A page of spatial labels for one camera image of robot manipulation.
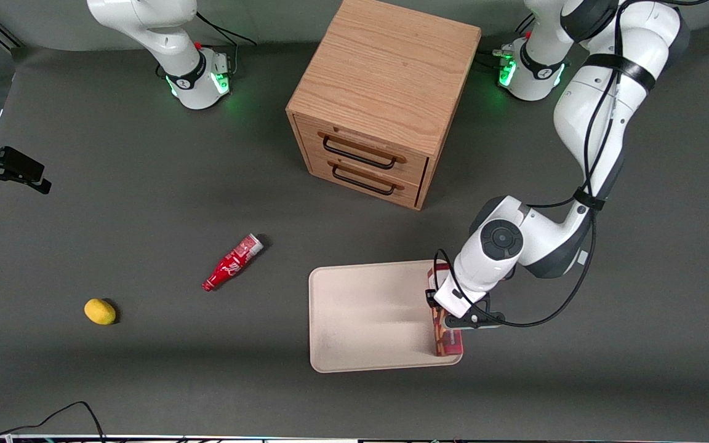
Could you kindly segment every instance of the red bottle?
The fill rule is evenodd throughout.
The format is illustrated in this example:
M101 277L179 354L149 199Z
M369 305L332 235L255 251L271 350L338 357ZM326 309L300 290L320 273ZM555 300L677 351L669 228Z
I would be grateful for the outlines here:
M234 277L240 269L245 267L251 258L262 250L262 242L260 242L253 234L248 234L231 252L229 252L217 266L215 272L207 278L205 283L202 283L202 288L205 291L212 291L220 283Z

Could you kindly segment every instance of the drawer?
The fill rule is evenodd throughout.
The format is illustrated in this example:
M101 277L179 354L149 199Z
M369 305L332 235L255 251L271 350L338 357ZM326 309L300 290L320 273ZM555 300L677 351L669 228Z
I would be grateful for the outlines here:
M397 178L416 185L423 180L427 159L422 155L399 151L324 121L301 116L295 120L308 158L332 159L388 180Z
M344 164L332 159L312 157L310 158L310 163L311 173L316 177L321 177L370 196L388 200L388 202L394 202L394 204L414 208L417 192L419 191L419 186L417 185L402 182L402 180L379 177L371 174L370 171L360 169L358 166Z

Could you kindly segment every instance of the gray wall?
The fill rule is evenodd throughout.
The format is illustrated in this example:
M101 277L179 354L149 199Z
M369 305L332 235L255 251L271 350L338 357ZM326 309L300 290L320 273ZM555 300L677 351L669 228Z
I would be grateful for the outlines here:
M510 31L528 11L523 0L388 0L390 3L472 23L484 34ZM209 20L259 42L318 41L340 0L199 0ZM709 3L684 8L693 28L709 26ZM134 41L95 22L85 0L0 0L0 22L31 47L60 50L138 48ZM185 29L193 39L220 43L194 20Z

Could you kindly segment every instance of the black drawer handle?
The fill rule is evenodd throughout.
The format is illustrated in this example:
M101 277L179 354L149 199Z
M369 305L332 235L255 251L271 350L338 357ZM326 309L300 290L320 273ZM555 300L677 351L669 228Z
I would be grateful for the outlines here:
M333 165L332 166L332 176L337 178L338 180L342 180L343 182L347 182L349 184L352 184L354 186L359 186L360 188L368 189L372 193L377 193L377 194L382 194L383 196L390 196L390 194L393 193L394 190L396 190L396 185L391 185L389 191L385 191L380 188L374 188L374 186L371 185L366 185L365 183L360 183L357 180L353 180L349 177L344 177L343 175L335 173L335 171L338 171L338 165Z
M366 159L365 157L360 157L359 155L350 154L346 151L341 151L340 149L335 149L332 146L327 145L327 142L329 142L329 140L330 137L325 135L324 140L321 142L321 145L324 146L324 150L327 152L332 152L333 154L341 155L343 157L346 157L347 159L357 160L358 162L366 163L366 165L374 166L375 168L379 169L391 169L393 166L396 165L396 157L393 157L393 159L388 164L374 162L374 160Z

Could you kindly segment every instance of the green led light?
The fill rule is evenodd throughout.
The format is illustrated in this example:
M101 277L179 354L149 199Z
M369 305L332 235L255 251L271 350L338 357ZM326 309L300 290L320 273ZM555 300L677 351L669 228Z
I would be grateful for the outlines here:
M511 60L507 65L503 66L500 71L500 84L507 87L513 79L513 73L516 72L516 62Z
M559 67L559 73L557 74L557 79L554 81L554 85L557 86L559 84L559 81L563 79L563 70L565 70L565 63L560 65Z
M220 92L220 95L224 95L228 92L228 76L226 76L226 74L209 73L209 76L212 78L217 92Z
M175 97L177 97L177 91L174 90L174 85L171 83L169 78L166 78L166 83L169 84L169 87L171 87L171 94Z

